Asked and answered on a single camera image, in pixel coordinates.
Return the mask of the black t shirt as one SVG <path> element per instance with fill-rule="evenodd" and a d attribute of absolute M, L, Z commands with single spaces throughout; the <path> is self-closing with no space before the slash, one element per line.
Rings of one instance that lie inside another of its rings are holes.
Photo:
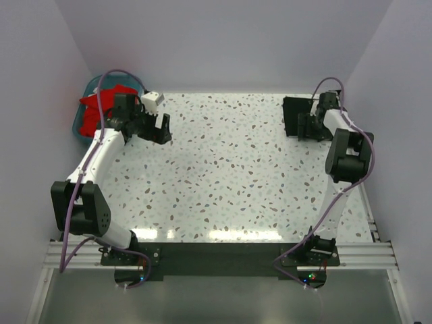
<path fill-rule="evenodd" d="M 284 97 L 282 103 L 286 136 L 298 136 L 298 127 L 311 115 L 313 101 L 308 98 Z"/>

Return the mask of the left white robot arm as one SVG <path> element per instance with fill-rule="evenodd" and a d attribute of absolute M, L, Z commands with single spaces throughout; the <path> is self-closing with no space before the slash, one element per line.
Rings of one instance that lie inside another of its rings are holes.
<path fill-rule="evenodd" d="M 164 96 L 148 92 L 115 94 L 113 107 L 103 115 L 94 138 L 77 168 L 67 180 L 56 181 L 51 187 L 51 199 L 58 230 L 63 237 L 70 234 L 95 238 L 116 247 L 116 257 L 125 265 L 134 264 L 140 249 L 132 242 L 132 231 L 114 222 L 101 186 L 117 154 L 133 136 L 157 144 L 171 141 L 168 114 L 157 125 L 158 108 Z"/>

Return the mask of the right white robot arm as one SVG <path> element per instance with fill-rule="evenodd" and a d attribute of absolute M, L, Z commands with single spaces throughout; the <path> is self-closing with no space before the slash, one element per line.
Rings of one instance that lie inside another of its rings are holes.
<path fill-rule="evenodd" d="M 327 189 L 316 225 L 304 239 L 283 252 L 280 265 L 339 265 L 336 238 L 342 213 L 353 189 L 368 175 L 373 134 L 358 131 L 342 107 L 341 95 L 321 93 L 318 100 L 285 97 L 282 104 L 287 136 L 330 141 L 325 160 Z"/>

